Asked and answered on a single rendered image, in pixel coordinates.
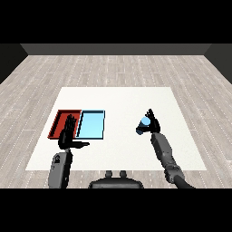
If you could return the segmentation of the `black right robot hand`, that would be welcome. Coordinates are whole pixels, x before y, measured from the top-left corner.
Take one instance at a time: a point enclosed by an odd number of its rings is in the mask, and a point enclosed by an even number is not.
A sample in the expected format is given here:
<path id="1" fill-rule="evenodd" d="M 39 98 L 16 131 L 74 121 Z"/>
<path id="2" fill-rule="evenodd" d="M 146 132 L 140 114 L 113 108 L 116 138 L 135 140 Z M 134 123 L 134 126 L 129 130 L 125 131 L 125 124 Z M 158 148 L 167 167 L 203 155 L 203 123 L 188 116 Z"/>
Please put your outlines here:
<path id="1" fill-rule="evenodd" d="M 149 131 L 150 133 L 157 132 L 160 133 L 160 124 L 158 120 L 155 118 L 152 109 L 149 109 L 145 116 L 150 120 L 150 124 L 147 127 L 142 127 L 141 130 L 143 132 Z"/>

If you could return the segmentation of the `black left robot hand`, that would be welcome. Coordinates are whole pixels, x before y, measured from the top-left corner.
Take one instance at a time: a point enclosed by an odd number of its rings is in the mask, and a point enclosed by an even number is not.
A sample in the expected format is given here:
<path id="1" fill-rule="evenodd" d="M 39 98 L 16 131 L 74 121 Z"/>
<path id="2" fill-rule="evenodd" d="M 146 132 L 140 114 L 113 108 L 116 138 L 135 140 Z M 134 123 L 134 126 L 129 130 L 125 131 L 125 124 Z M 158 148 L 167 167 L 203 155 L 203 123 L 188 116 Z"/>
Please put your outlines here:
<path id="1" fill-rule="evenodd" d="M 68 115 L 58 140 L 58 146 L 61 150 L 70 148 L 81 149 L 84 146 L 90 145 L 89 142 L 73 141 L 75 123 L 76 119 L 71 114 Z"/>

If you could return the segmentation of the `small blue can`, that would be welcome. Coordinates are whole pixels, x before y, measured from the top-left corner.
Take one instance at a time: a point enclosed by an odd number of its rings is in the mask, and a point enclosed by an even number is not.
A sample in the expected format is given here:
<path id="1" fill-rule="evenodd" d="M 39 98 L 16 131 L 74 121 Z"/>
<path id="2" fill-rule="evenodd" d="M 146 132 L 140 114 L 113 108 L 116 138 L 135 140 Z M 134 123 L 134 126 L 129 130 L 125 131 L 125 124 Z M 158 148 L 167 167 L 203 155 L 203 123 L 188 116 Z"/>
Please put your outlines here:
<path id="1" fill-rule="evenodd" d="M 150 131 L 150 119 L 148 117 L 143 117 L 140 120 L 139 126 L 136 128 L 136 132 L 141 135 L 144 132 Z"/>

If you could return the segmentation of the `red shallow open box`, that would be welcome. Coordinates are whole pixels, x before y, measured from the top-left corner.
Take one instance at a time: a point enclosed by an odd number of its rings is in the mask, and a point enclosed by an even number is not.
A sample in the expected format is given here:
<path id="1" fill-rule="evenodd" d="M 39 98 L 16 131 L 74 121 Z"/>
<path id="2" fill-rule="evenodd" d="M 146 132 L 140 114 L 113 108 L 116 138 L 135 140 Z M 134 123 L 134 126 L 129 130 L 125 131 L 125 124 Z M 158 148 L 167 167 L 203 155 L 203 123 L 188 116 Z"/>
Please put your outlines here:
<path id="1" fill-rule="evenodd" d="M 64 129 L 66 119 L 69 115 L 72 115 L 76 119 L 75 126 L 77 127 L 79 119 L 81 117 L 81 113 L 82 113 L 81 110 L 59 110 L 54 118 L 53 125 L 48 134 L 48 139 L 50 140 L 59 139 L 60 132 Z M 76 138 L 76 131 L 77 131 L 76 127 L 74 128 L 74 132 L 72 136 L 73 139 Z"/>

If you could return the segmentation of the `light blue shallow open box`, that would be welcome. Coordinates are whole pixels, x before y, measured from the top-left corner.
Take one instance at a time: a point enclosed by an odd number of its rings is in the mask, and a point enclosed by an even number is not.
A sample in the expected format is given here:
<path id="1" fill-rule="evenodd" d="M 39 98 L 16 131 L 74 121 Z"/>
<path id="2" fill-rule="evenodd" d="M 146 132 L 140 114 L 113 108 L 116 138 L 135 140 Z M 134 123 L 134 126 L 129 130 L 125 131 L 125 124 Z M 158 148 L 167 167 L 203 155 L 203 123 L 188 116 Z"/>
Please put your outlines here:
<path id="1" fill-rule="evenodd" d="M 75 135 L 77 140 L 102 140 L 104 133 L 104 110 L 83 110 Z"/>

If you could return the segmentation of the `dark grey robot body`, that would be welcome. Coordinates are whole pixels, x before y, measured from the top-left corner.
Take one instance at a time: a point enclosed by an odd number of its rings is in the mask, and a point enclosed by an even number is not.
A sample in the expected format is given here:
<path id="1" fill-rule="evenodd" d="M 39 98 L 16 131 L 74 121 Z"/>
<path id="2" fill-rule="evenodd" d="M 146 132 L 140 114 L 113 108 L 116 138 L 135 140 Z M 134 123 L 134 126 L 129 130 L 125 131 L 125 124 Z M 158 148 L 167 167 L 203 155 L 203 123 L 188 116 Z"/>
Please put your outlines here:
<path id="1" fill-rule="evenodd" d="M 107 170 L 103 179 L 92 181 L 89 189 L 143 189 L 140 181 L 129 179 L 125 170 L 120 171 L 120 176 L 114 178 L 112 171 Z"/>

